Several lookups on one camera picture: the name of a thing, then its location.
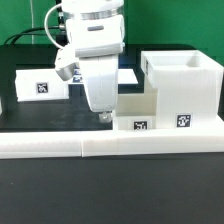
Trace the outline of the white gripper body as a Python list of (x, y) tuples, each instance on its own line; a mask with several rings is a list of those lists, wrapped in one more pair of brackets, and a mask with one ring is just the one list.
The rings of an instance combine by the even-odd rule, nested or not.
[(91, 111), (114, 110), (118, 94), (118, 56), (82, 58), (79, 65)]

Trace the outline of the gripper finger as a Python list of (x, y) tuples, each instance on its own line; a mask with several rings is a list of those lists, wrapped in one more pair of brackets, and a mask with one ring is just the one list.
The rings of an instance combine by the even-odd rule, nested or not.
[(101, 122), (111, 122), (112, 113), (111, 112), (102, 112), (99, 114), (99, 119)]

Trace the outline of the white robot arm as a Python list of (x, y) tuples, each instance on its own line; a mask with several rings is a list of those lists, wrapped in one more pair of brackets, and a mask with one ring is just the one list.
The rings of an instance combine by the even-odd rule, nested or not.
[(123, 52), (124, 0), (62, 0), (69, 44), (87, 102), (101, 122), (110, 122), (118, 95), (118, 57)]

